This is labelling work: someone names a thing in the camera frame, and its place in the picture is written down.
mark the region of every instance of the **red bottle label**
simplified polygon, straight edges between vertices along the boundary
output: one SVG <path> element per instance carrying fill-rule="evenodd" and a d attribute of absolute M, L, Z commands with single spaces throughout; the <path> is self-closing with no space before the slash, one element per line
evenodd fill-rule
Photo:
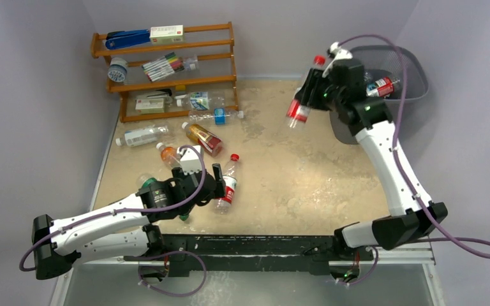
<path fill-rule="evenodd" d="M 390 78 L 381 78 L 375 83 L 372 83 L 367 88 L 367 95 L 369 97 L 385 97 L 395 91 L 394 84 Z"/>
<path fill-rule="evenodd" d="M 292 103 L 290 103 L 288 111 L 286 112 L 286 116 L 301 122 L 306 122 L 310 111 L 310 108 L 299 104 L 299 101 L 293 99 Z"/>
<path fill-rule="evenodd" d="M 223 180 L 225 180 L 225 184 L 226 184 L 226 194 L 223 200 L 232 204 L 232 199 L 234 198 L 235 185 L 237 181 L 235 180 L 235 178 L 229 177 L 228 175 L 224 175 Z"/>
<path fill-rule="evenodd" d="M 216 156 L 222 149 L 222 146 L 219 145 L 222 141 L 198 124 L 193 124 L 190 127 L 190 130 L 187 131 L 187 137 L 201 145 L 212 156 Z"/>

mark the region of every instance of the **orange juice bottle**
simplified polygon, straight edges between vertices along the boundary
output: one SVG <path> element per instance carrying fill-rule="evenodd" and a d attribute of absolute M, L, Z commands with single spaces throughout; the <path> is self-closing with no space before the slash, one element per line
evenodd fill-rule
<path fill-rule="evenodd" d="M 174 147 L 167 147 L 164 143 L 157 143 L 157 150 L 161 152 L 162 161 L 170 167 L 170 169 L 174 169 L 177 167 L 181 167 L 179 164 L 180 155 L 177 153 L 177 150 Z"/>

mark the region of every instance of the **beige table surface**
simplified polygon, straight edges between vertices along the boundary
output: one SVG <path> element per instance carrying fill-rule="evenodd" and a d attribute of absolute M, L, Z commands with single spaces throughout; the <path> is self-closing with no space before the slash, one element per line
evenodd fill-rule
<path fill-rule="evenodd" d="M 373 165 L 358 145 L 337 141 L 327 112 L 312 111 L 302 133 L 283 127 L 296 85 L 294 81 L 238 82 L 245 119 L 228 126 L 206 126 L 224 141 L 225 149 L 217 158 L 204 158 L 211 172 L 212 163 L 224 165 L 231 153 L 240 156 L 232 209 L 219 215 L 213 202 L 195 207 L 187 222 L 160 221 L 163 233 L 332 235 L 344 225 L 388 215 Z M 226 96 L 232 97 L 228 88 Z M 169 145 L 191 144 L 180 128 L 185 120 L 168 119 L 176 135 Z M 114 138 L 152 122 L 157 120 L 118 122 Z M 154 143 L 129 148 L 114 142 L 94 209 L 134 193 L 137 177 L 146 172 L 160 180 L 171 177 Z"/>

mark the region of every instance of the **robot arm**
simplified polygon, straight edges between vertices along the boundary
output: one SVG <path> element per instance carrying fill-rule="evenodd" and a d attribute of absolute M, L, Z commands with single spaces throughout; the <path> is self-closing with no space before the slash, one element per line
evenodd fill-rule
<path fill-rule="evenodd" d="M 200 165 L 199 156 L 196 161 L 188 159 L 187 164 Z M 137 193 L 83 215 L 56 220 L 48 215 L 35 218 L 33 245 L 48 235 L 54 235 L 33 251 L 36 278 L 50 279 L 66 273 L 74 266 L 96 259 L 162 253 L 161 233 L 151 223 L 188 216 L 195 205 L 204 206 L 213 198 L 221 198 L 225 194 L 219 164 L 213 165 L 214 177 L 205 174 L 202 186 L 199 186 L 202 175 L 197 172 L 201 167 L 187 168 L 184 170 L 188 174 L 181 168 L 174 168 L 173 178 L 164 182 L 151 178 Z M 184 201 L 198 188 L 199 192 L 189 202 L 173 209 L 165 209 Z M 66 229 L 79 221 L 83 222 Z M 136 226 L 142 228 L 115 233 Z"/>
<path fill-rule="evenodd" d="M 364 67 L 349 51 L 334 43 L 328 53 L 333 58 L 325 70 L 311 68 L 294 100 L 317 110 L 331 110 L 339 115 L 351 134 L 367 153 L 384 189 L 390 216 L 369 222 L 359 222 L 337 229 L 336 245 L 341 252 L 350 252 L 364 245 L 379 245 L 390 250 L 428 235 L 434 226 L 425 216 L 408 190 L 394 160 L 397 150 L 401 166 L 416 184 L 427 209 L 440 222 L 448 214 L 444 203 L 433 203 L 430 195 L 417 180 L 403 149 L 397 141 L 392 148 L 395 125 L 382 98 L 366 96 Z"/>

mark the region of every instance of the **white box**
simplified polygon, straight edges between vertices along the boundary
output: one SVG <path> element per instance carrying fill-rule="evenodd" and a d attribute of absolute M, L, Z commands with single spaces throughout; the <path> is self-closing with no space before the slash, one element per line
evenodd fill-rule
<path fill-rule="evenodd" d="M 168 25 L 166 27 L 151 27 L 149 40 L 153 45 L 167 45 L 169 43 L 182 43 L 183 25 Z"/>
<path fill-rule="evenodd" d="M 138 113 L 163 113 L 164 98 L 136 99 Z"/>

